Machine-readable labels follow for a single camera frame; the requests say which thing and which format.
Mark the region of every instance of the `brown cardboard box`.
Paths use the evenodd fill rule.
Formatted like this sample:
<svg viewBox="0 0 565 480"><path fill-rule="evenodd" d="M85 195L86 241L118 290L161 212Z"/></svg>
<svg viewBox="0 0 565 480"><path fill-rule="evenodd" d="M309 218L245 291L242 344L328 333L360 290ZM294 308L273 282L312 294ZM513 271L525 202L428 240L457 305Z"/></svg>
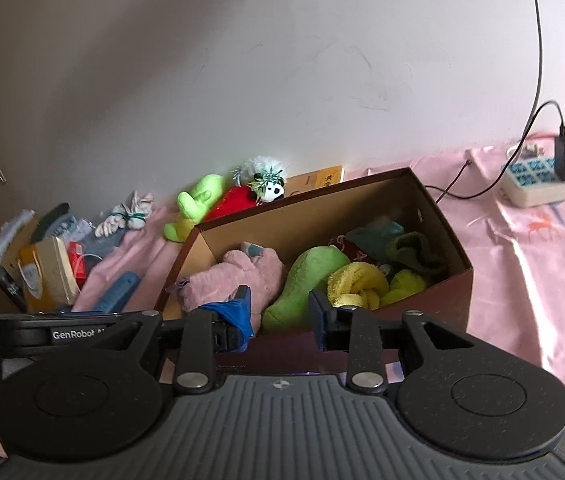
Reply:
<svg viewBox="0 0 565 480"><path fill-rule="evenodd" d="M55 236L23 247L20 270L24 296L31 312L48 312L73 305L80 293L65 243Z"/></svg>
<svg viewBox="0 0 565 480"><path fill-rule="evenodd" d="M5 279L8 280L8 276L10 276L12 282L11 286L15 286L18 289L18 291L15 292L16 296L22 296L22 276L18 269L18 256L20 254L20 249L30 243L32 234L37 227L38 217L34 217L27 224L22 226L9 244L2 261L0 262L0 274L3 276L3 286L8 286L6 285ZM20 310L16 307L10 297L2 290L2 288L0 288L0 314L14 314L16 312L20 312Z"/></svg>
<svg viewBox="0 0 565 480"><path fill-rule="evenodd" d="M449 275L419 294L374 311L376 316L397 320L405 310L417 309L466 330L471 263L440 209L408 168L301 193L201 224L182 247L165 285L208 269L243 241L275 249L290 267L306 249L325 245L380 215L390 216L406 231L425 233L434 250L446 258ZM182 316L175 294L163 293L156 309L163 311L165 319ZM317 350L313 333L307 331L258 335L245 352L219 354L216 359L222 371L272 375L338 373L346 363L344 352ZM385 362L396 360L395 351L385 351Z"/></svg>

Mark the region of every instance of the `teal cloth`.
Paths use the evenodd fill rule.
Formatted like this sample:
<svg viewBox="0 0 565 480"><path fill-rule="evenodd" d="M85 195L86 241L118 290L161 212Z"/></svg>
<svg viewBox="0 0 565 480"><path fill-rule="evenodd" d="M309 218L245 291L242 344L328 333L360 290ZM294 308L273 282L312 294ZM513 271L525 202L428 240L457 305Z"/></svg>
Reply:
<svg viewBox="0 0 565 480"><path fill-rule="evenodd" d="M366 227L352 229L344 235L344 238L355 244L358 249L367 253L379 264L388 264L389 259L385 254L387 244L404 233L405 229L398 222L380 219L371 222Z"/></svg>

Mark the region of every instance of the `blue cloth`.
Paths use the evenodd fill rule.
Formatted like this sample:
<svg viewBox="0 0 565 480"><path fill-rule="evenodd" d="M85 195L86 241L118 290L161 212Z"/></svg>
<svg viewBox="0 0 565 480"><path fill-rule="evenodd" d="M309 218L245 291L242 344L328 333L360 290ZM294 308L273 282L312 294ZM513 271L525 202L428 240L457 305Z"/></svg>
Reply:
<svg viewBox="0 0 565 480"><path fill-rule="evenodd" d="M200 308L216 312L224 321L235 326L242 336L240 346L234 352L244 352L249 345L249 339L254 334L251 326L251 291L248 290L246 296L239 300L216 301L206 303Z"/></svg>
<svg viewBox="0 0 565 480"><path fill-rule="evenodd" d="M385 247L393 238L405 233L398 222L389 219L371 222L366 227L356 227L344 235L346 240L355 244L379 264L388 264Z"/></svg>

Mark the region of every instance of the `white fluffy pompom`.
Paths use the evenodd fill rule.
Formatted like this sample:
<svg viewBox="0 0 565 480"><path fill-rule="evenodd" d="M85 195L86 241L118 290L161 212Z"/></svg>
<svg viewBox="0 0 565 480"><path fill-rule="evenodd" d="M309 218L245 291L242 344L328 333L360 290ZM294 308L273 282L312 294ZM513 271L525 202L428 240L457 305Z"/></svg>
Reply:
<svg viewBox="0 0 565 480"><path fill-rule="evenodd" d="M278 173L284 182L287 182L287 172L277 158L266 155L258 155L247 160L234 173L234 180L238 186L246 186L254 181L256 173Z"/></svg>

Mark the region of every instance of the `cable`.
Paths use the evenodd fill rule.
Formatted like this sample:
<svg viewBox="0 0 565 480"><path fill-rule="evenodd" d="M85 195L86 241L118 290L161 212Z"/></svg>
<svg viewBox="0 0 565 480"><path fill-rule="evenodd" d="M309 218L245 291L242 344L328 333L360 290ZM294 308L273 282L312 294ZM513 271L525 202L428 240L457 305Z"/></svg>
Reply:
<svg viewBox="0 0 565 480"><path fill-rule="evenodd" d="M460 171L457 172L456 178L454 178L454 179L451 181L451 184L449 184L449 185L447 186L447 189L444 189L444 190L442 191L442 194L438 197L438 200L436 200L436 203L440 202L440 200L442 200L443 197L444 197L447 193L449 193L449 190L451 189L451 186L453 186L454 184L456 184L457 180L460 178L460 175L462 175L462 172L465 171L465 168L466 168L469 164L471 164L471 161L470 161L470 160L466 160L465 163L464 163L464 165L462 166L462 168L460 168Z"/></svg>
<svg viewBox="0 0 565 480"><path fill-rule="evenodd" d="M76 273L78 272L78 266L80 264L80 262L82 262L85 257L87 256L92 256L94 258L98 258L101 262L104 260L104 258L102 256L99 256L98 254L93 254L93 253L85 253L85 254L80 254L80 256L78 257L78 259L76 260L76 265L74 266L74 278L76 277Z"/></svg>
<svg viewBox="0 0 565 480"><path fill-rule="evenodd" d="M485 189L483 189L482 191L478 192L478 193L474 193L473 195L468 195L468 196L461 196L461 195L456 195L452 192L450 192L449 190L451 189L451 186L453 186L454 184L456 184L457 180L460 178L460 175L462 174L462 172L465 170L465 168L467 166L469 166L470 164L470 160L467 160L465 162L465 165L460 169L460 171L458 172L458 174L456 175L456 178L454 178L451 181L451 184L449 184L447 186L447 189L442 189L441 187L438 186L424 186L428 189L435 189L436 191L440 191L442 194L438 197L438 200L436 200L436 203L440 202L440 200L443 199L444 196L449 195L452 196L453 198L457 198L459 200L471 200L472 198L476 198L478 196L481 196L483 194L485 194L488 191L491 191L495 185L500 182L500 179L504 176L504 173L507 171L507 168L511 165L511 163L515 160L515 158L518 156L518 153L520 153L520 150L522 149L523 145L524 145L524 141L527 140L527 136L529 134L529 132L531 131L531 126L533 126L533 123L536 121L536 118L538 116L538 114L542 111L542 109L547 106L547 105L554 105L557 110L558 113L560 114L560 118L561 118L561 124L560 124L560 131L565 130L565 122L562 121L562 110L560 110L560 105L554 101L553 99L549 99L549 101L545 101L544 103L542 103L537 110L531 115L531 121L529 122L529 127L526 129L526 131L522 134L522 138L520 139L520 142L518 143L515 151L513 152L513 154L509 157L509 160L507 160L507 163L502 167L502 170L500 172L500 174L498 175L498 177L496 177L496 179L489 184L489 186L485 187Z"/></svg>
<svg viewBox="0 0 565 480"><path fill-rule="evenodd" d="M545 101L539 107L537 107L537 102L540 99L540 88L542 86L542 68L543 68L544 55L543 55L543 46L542 46L542 24L540 23L540 5L538 3L538 0L533 0L533 1L534 1L535 6L536 6L536 23L537 23L537 49L538 49L537 85L536 85L536 95L535 95L534 100L533 100L533 106L531 107L531 113L529 114L527 124L524 127L524 130L523 130L523 133L522 133L522 138L520 139L520 143L518 144L518 147L513 152L513 154L510 156L507 163L502 168L502 171L500 172L498 177L491 184L489 184L489 186L485 187L485 189L483 189L482 191L479 191L477 193L473 193L471 195L466 195L466 196L457 195L457 194L454 194L454 193L449 191L451 189L451 187L454 184L456 184L457 180L460 178L460 175L465 170L465 168L470 164L469 161L467 161L465 163L465 165L462 166L462 168L460 169L460 171L456 175L456 178L454 178L451 181L451 184L449 184L447 186L447 189L442 189L441 187L438 187L438 186L425 186L428 189L435 189L435 190L438 190L442 193L442 195L440 195L438 197L438 200L436 200L436 203L440 202L440 200L442 200L443 197L445 197L446 195L452 196L453 198L457 198L459 200L471 200L472 198L477 198L477 197L482 196L483 194L491 191L496 186L496 184L498 184L498 182L500 182L500 179L504 176L504 173L507 171L507 168L509 167L509 165L518 156L518 153L520 153L520 150L522 149L522 147L524 145L524 141L527 139L527 135L531 131L531 126L533 126L533 123L536 120L537 115L539 114L540 110L542 110L542 108L544 108L545 106L552 104L557 108L558 113L560 114L560 135L565 135L565 119L563 117L562 110L560 109L560 105L558 104L558 102L551 99L549 101Z"/></svg>

